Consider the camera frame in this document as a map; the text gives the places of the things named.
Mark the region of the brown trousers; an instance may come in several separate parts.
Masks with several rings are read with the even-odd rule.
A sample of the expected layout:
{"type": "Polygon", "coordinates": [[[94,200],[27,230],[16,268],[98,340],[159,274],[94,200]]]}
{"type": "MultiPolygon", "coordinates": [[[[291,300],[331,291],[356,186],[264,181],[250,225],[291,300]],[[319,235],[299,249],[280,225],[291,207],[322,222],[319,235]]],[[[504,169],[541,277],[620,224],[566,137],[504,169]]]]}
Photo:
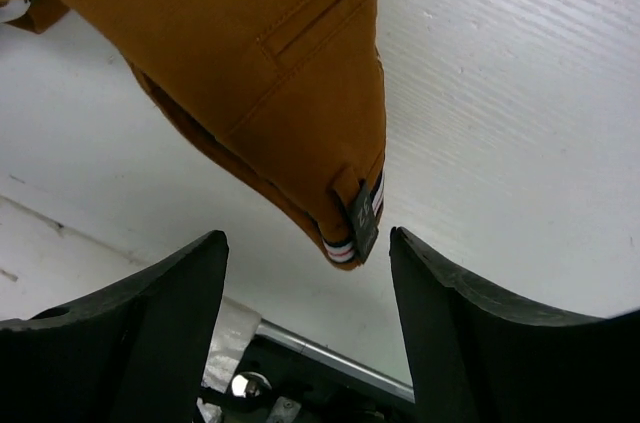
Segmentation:
{"type": "Polygon", "coordinates": [[[367,260],[384,204],[377,0],[23,1],[15,26],[77,12],[194,147],[336,267],[367,260]]]}

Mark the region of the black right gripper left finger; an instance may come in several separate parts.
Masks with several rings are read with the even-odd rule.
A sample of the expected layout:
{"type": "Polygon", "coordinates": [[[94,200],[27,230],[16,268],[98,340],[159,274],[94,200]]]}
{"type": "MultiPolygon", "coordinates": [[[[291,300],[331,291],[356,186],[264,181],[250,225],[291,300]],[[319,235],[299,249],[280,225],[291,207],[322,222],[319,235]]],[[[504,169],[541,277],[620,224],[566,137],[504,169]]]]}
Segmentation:
{"type": "Polygon", "coordinates": [[[2,421],[191,421],[228,253],[212,231],[105,288],[2,321],[2,421]]]}

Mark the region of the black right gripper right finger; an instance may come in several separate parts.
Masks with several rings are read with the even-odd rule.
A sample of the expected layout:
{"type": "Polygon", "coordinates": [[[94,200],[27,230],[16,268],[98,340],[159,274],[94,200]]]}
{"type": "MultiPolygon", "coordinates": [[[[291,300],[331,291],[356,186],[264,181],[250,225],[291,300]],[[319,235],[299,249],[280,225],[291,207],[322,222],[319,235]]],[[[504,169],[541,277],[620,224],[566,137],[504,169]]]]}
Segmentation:
{"type": "Polygon", "coordinates": [[[635,422],[639,314],[598,318],[509,291],[402,227],[393,286],[421,422],[635,422]]]}

